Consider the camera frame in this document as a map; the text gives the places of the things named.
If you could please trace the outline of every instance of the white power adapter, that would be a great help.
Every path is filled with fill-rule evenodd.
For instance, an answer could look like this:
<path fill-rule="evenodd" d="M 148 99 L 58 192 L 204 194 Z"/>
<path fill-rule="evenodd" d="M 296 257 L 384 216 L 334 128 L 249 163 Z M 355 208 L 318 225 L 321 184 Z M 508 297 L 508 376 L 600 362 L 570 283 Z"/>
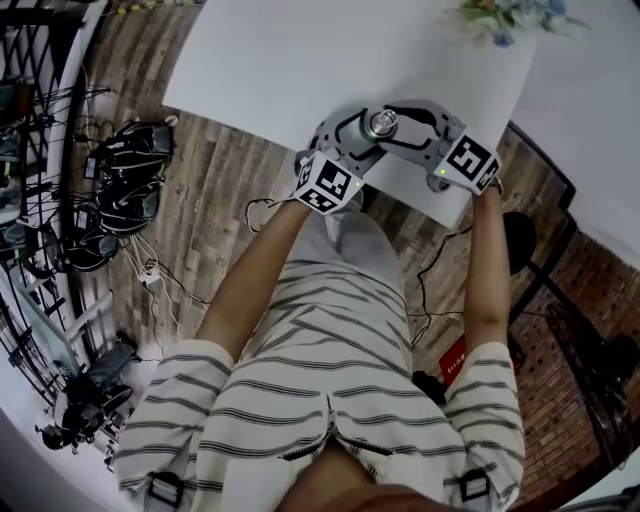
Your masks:
<path fill-rule="evenodd" d="M 160 279 L 160 271 L 157 268 L 145 269 L 138 274 L 138 280 L 145 286 L 155 283 L 158 279 Z"/>

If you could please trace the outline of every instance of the white table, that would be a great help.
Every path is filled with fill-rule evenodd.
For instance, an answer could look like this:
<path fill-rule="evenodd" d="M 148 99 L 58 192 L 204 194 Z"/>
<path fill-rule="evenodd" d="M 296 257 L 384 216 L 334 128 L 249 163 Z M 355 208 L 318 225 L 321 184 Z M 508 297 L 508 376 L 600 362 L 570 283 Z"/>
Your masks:
<path fill-rule="evenodd" d="M 173 70 L 168 106 L 285 147 L 307 146 L 337 108 L 437 101 L 497 145 L 531 65 L 536 37 L 479 46 L 443 11 L 457 0 L 208 0 Z M 367 184 L 439 223 L 460 220 L 469 193 L 435 194 L 424 170 L 392 155 Z"/>

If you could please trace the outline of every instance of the striped sleeve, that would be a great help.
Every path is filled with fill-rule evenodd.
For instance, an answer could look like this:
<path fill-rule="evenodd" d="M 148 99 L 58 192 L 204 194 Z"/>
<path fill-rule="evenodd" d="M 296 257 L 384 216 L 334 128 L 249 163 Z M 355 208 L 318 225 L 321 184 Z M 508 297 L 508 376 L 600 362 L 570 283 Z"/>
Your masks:
<path fill-rule="evenodd" d="M 487 343 L 466 359 L 447 390 L 443 411 L 467 448 L 468 469 L 492 467 L 491 510 L 518 497 L 524 463 L 524 432 L 509 350 Z"/>
<path fill-rule="evenodd" d="M 178 455 L 200 438 L 232 368 L 233 359 L 226 350 L 199 340 L 181 341 L 158 364 L 120 433 L 114 464 L 120 491 L 138 501 L 149 484 L 149 473 L 184 471 L 175 467 Z"/>

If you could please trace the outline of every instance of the forearm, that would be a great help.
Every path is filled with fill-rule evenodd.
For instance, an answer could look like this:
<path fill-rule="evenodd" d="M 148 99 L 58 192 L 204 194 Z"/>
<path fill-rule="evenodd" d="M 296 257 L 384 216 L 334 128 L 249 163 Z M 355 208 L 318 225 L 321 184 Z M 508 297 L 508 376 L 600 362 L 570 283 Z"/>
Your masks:
<path fill-rule="evenodd" d="M 297 201 L 284 204 L 253 239 L 220 284 L 196 333 L 215 341 L 238 360 L 269 306 L 287 255 L 308 207 Z"/>
<path fill-rule="evenodd" d="M 489 341 L 506 342 L 509 255 L 500 194 L 495 187 L 473 199 L 473 232 L 465 296 L 466 352 Z"/>

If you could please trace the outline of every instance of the brick wall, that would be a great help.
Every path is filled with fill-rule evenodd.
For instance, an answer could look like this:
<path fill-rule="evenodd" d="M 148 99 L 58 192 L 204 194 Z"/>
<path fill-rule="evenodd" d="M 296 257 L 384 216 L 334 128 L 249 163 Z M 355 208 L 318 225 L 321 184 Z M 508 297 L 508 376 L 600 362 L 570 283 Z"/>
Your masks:
<path fill-rule="evenodd" d="M 640 274 L 606 249 L 576 235 L 552 279 L 603 338 L 618 333 L 639 336 Z M 527 311 L 545 313 L 546 306 L 555 302 L 543 287 Z M 518 375 L 527 452 L 523 488 L 515 506 L 550 510 L 589 488 L 608 468 L 600 458 L 580 390 L 546 320 L 521 315 L 511 333 L 527 356 Z M 632 418 L 638 422 L 640 372 L 627 384 L 626 392 Z"/>

